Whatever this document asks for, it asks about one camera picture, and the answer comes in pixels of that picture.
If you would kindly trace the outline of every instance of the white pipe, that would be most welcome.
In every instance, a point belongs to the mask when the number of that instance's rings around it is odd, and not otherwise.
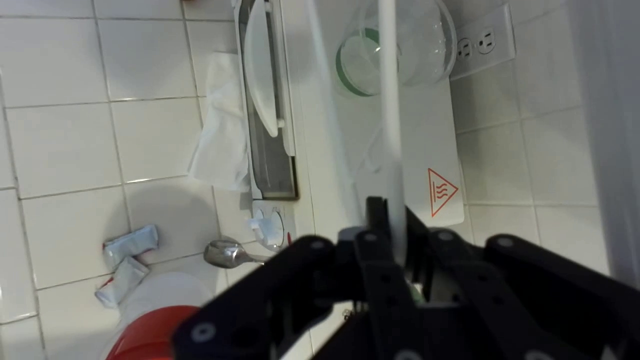
[[[404,177],[401,177],[401,131],[399,131],[399,91],[398,91],[398,44],[396,44],[396,2],[377,0],[379,9],[379,94],[381,123],[387,146],[385,167],[385,202],[391,231],[391,253],[398,263],[406,259],[406,210],[404,210]]]

